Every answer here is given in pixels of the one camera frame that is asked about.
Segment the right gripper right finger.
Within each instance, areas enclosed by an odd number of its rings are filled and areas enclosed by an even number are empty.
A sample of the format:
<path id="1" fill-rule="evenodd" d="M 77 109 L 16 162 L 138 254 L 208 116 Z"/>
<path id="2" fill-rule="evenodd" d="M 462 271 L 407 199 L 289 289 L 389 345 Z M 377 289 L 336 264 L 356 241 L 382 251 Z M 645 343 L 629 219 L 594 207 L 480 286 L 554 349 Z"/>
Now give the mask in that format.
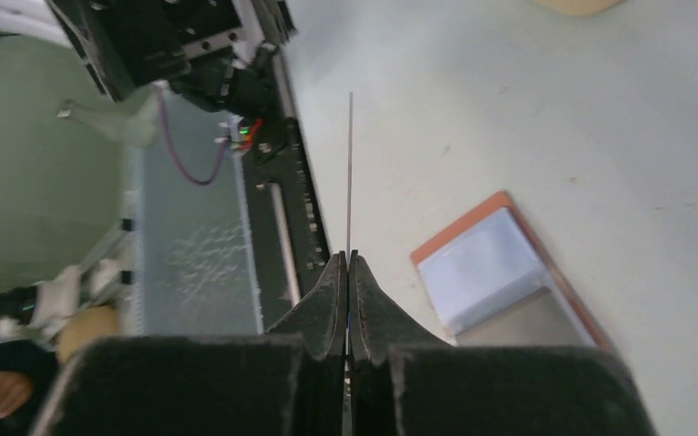
<path id="1" fill-rule="evenodd" d="M 347 273 L 356 435 L 652 435 L 626 366 L 587 346 L 453 347 Z"/>

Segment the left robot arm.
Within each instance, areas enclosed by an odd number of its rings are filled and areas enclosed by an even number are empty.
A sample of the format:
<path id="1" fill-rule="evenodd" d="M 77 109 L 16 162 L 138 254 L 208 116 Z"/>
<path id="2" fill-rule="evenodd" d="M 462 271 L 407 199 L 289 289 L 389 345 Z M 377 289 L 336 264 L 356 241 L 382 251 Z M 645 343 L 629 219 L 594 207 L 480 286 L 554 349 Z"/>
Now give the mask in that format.
<path id="1" fill-rule="evenodd" d="M 296 28 L 284 1 L 0 1 L 0 32 L 75 50 L 115 102 L 165 81 L 206 112 L 255 119 Z"/>

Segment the brown leather card holder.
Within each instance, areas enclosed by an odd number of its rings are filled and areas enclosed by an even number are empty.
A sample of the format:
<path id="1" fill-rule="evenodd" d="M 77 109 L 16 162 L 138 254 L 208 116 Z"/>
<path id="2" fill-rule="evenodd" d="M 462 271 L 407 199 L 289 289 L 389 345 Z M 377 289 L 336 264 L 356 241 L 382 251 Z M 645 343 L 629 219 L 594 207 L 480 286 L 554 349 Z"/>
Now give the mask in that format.
<path id="1" fill-rule="evenodd" d="M 614 349 L 505 191 L 446 226 L 410 259 L 455 343 L 458 333 L 548 287 L 570 305 L 595 341 L 593 347 Z"/>

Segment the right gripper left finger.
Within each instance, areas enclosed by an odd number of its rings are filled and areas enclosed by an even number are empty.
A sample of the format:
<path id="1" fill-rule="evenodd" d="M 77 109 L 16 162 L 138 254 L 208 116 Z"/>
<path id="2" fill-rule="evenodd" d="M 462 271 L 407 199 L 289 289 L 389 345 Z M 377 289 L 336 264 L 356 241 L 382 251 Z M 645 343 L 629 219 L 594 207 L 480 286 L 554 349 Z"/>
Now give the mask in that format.
<path id="1" fill-rule="evenodd" d="M 108 336 L 61 370 L 34 435 L 338 435 L 347 266 L 257 336 Z"/>

